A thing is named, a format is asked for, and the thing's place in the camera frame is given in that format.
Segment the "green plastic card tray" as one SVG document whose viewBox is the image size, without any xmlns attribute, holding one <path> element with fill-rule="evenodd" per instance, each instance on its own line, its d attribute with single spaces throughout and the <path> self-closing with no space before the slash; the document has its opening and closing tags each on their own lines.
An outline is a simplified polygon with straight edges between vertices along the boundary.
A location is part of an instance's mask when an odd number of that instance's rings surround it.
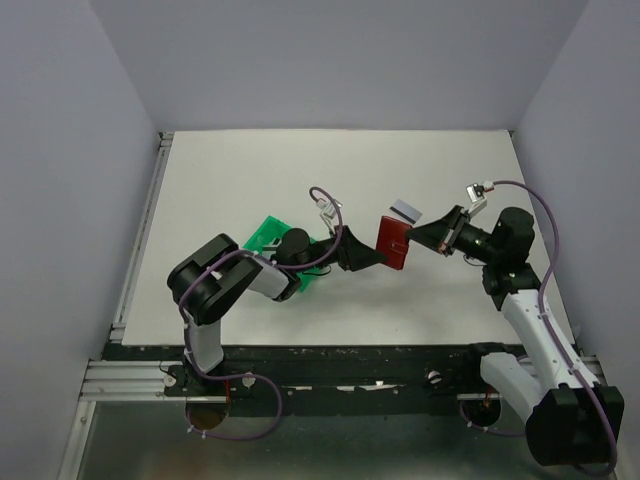
<svg viewBox="0 0 640 480">
<path fill-rule="evenodd" d="M 271 259 L 275 255 L 275 248 L 281 243 L 282 237 L 291 229 L 292 227 L 285 222 L 273 216 L 267 216 L 245 242 L 243 248 L 258 252 L 261 256 Z M 296 275 L 301 280 L 298 292 L 303 293 L 318 275 L 322 276 L 323 274 L 322 267 L 314 267 L 308 271 L 297 272 Z"/>
</svg>

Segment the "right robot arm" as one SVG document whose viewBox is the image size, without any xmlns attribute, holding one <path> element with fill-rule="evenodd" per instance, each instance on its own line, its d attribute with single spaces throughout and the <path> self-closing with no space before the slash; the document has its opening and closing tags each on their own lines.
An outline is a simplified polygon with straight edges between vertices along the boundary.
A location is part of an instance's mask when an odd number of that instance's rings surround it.
<svg viewBox="0 0 640 480">
<path fill-rule="evenodd" d="M 408 240 L 443 256 L 461 252 L 482 262 L 482 284 L 516 332 L 533 369 L 504 351 L 464 362 L 460 379 L 469 390 L 496 389 L 519 415 L 534 459 L 543 466 L 584 469 L 618 460 L 624 399 L 604 386 L 562 334 L 546 302 L 542 282 L 528 261 L 534 218 L 519 207 L 500 213 L 491 232 L 472 225 L 454 207 L 443 218 L 411 228 Z"/>
</svg>

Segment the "red card holder wallet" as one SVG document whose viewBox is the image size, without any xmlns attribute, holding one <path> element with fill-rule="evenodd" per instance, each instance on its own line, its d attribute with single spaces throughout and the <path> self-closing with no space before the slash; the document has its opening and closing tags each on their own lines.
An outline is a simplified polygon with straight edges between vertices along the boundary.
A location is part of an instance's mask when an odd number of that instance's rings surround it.
<svg viewBox="0 0 640 480">
<path fill-rule="evenodd" d="M 384 264 L 394 270 L 402 270 L 409 251 L 406 232 L 411 225 L 401 220 L 382 216 L 380 219 L 376 251 L 386 258 Z"/>
</svg>

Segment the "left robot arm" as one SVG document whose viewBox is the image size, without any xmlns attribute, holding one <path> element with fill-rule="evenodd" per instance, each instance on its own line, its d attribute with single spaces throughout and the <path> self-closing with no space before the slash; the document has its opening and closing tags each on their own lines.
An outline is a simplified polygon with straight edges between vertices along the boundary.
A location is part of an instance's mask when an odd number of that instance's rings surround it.
<svg viewBox="0 0 640 480">
<path fill-rule="evenodd" d="M 221 320 L 245 292 L 284 302 L 302 288 L 302 277 L 314 269 L 336 264 L 356 272 L 386 261 L 383 253 L 358 240 L 346 225 L 322 241 L 313 241 L 303 229 L 290 228 L 262 252 L 241 249 L 226 234 L 216 236 L 176 266 L 167 279 L 184 320 L 184 356 L 191 364 L 188 384 L 201 395 L 220 387 Z"/>
</svg>

